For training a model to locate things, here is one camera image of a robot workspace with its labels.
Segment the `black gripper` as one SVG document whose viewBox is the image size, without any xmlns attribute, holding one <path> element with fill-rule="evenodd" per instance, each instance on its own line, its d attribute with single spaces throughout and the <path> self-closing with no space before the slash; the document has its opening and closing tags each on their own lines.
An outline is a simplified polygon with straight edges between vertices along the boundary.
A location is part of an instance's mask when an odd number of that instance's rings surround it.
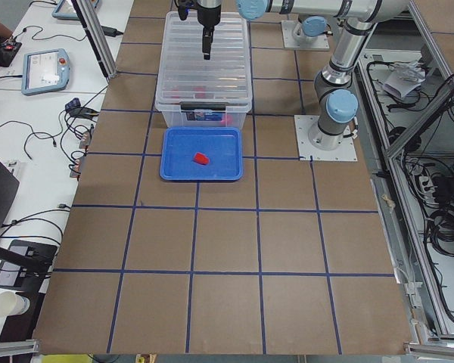
<svg viewBox="0 0 454 363">
<path fill-rule="evenodd" d="M 214 27 L 220 22 L 221 7 L 221 0 L 197 0 L 197 20 L 204 26 L 202 32 L 204 60 L 211 58 Z"/>
</svg>

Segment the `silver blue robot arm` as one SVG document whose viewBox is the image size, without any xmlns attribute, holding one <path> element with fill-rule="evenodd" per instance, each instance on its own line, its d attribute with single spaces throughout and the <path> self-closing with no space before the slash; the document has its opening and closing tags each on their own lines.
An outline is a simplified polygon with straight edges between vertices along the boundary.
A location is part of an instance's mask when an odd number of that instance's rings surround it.
<svg viewBox="0 0 454 363">
<path fill-rule="evenodd" d="M 213 12 L 211 14 L 208 11 L 197 11 L 197 21 L 203 27 L 201 39 L 204 60 L 211 58 L 214 30 L 215 26 L 219 24 L 220 18 L 220 13 Z M 289 39 L 301 44 L 315 42 L 318 37 L 323 36 L 326 33 L 328 23 L 324 17 L 301 14 L 296 21 L 283 20 L 281 25 L 288 28 Z"/>
<path fill-rule="evenodd" d="M 348 85 L 361 51 L 377 23 L 394 18 L 407 1 L 237 1 L 238 13 L 255 20 L 268 12 L 321 15 L 344 20 L 340 38 L 329 63 L 315 78 L 320 116 L 308 132 L 309 142 L 319 150 L 335 150 L 344 130 L 358 110 L 358 100 Z"/>
</svg>

